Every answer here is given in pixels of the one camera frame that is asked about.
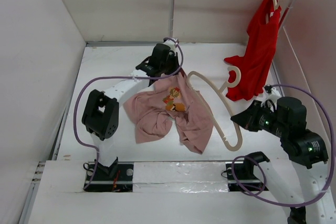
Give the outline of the pink t shirt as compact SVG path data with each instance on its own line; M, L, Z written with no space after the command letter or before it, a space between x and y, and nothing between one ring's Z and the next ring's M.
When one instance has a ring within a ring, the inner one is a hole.
M173 125L191 152L202 154L211 138L212 119L182 73L156 81L152 91L133 95L123 107L135 125L138 144L162 139Z

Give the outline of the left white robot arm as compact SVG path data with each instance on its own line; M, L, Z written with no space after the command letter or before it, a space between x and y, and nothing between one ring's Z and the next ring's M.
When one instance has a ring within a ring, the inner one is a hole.
M118 128L119 109L139 91L180 72L183 62L178 58L183 53L177 52L178 43L168 38L156 44L152 54L129 76L115 77L120 80L117 84L104 91L94 89L89 93L81 122L99 149L98 169L105 180L112 180L117 175L118 158L112 152L112 136Z

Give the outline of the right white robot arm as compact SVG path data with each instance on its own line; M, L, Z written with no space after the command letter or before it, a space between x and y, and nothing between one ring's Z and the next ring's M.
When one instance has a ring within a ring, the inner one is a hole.
M307 109L300 100L282 97L272 108L255 100L245 111L230 118L250 132L264 130L280 139L280 145L298 176L302 197L290 189L263 152L244 156L239 169L233 164L232 176L244 193L282 207L287 223L335 223L335 204L330 189L335 160L328 155L322 137L307 129L306 116ZM239 173L261 179L260 191L268 189L275 200L250 192L250 186L238 180Z

